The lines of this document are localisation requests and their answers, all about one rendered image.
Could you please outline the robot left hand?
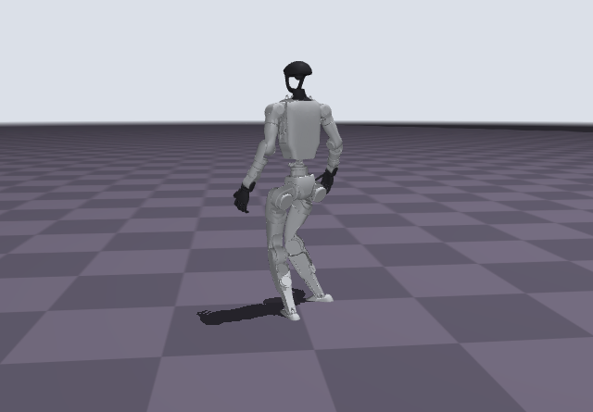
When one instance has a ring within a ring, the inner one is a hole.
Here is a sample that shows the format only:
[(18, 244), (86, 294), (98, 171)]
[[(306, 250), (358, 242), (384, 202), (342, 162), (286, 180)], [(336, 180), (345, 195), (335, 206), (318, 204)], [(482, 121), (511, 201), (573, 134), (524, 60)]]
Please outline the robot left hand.
[(234, 205), (242, 212), (249, 213), (249, 211), (246, 211), (246, 207), (249, 201), (249, 193), (253, 191), (255, 184), (255, 182), (252, 182), (249, 189), (247, 189), (242, 183), (241, 188), (233, 194), (233, 197), (236, 197)]

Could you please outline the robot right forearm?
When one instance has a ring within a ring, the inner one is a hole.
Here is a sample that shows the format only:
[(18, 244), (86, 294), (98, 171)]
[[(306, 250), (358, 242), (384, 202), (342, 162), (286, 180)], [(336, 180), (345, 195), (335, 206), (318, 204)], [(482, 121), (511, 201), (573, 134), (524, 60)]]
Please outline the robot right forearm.
[(330, 171), (331, 173), (333, 172), (334, 168), (339, 168), (339, 158), (342, 154), (342, 150), (343, 150), (343, 144), (337, 148), (336, 150), (332, 151), (329, 149), (329, 156), (327, 159), (327, 167), (326, 169), (328, 171)]

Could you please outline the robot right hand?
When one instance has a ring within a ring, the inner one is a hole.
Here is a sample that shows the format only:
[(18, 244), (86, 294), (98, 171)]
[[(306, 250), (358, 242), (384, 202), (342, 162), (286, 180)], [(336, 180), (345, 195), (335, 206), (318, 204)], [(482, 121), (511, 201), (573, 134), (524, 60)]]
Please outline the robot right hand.
[(319, 176), (315, 179), (315, 181), (317, 181), (318, 179), (322, 178), (322, 181), (320, 182), (320, 184), (322, 184), (323, 187), (325, 187), (325, 189), (327, 190), (326, 194), (328, 194), (330, 192), (331, 186), (333, 185), (333, 182), (334, 182), (334, 175), (336, 174), (337, 170), (338, 170), (338, 168), (334, 168), (333, 172), (331, 173), (330, 171), (328, 171), (326, 169), (325, 172), (321, 176)]

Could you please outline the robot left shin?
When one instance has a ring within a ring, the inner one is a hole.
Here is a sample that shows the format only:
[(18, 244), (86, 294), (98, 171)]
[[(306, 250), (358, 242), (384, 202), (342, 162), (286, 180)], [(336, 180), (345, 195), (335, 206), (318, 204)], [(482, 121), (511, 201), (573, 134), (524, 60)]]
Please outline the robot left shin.
[(288, 263), (278, 264), (277, 255), (273, 248), (268, 251), (271, 275), (277, 291), (280, 293), (287, 315), (296, 314), (296, 307), (292, 295), (292, 281)]

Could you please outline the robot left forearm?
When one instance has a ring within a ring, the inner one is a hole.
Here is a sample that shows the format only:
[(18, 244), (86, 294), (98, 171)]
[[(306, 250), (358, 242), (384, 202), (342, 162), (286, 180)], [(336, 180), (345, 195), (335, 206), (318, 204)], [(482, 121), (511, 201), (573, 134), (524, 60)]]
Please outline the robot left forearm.
[[(246, 177), (243, 180), (243, 185), (249, 189), (249, 186), (252, 182), (257, 183), (257, 180), (261, 176), (261, 172), (263, 171), (265, 165), (268, 163), (268, 158), (264, 156), (265, 151), (267, 148), (267, 144), (265, 141), (261, 141), (258, 145), (258, 149), (256, 155), (254, 157), (254, 161), (251, 165), (251, 168), (248, 170)], [(256, 184), (255, 184), (256, 185)]]

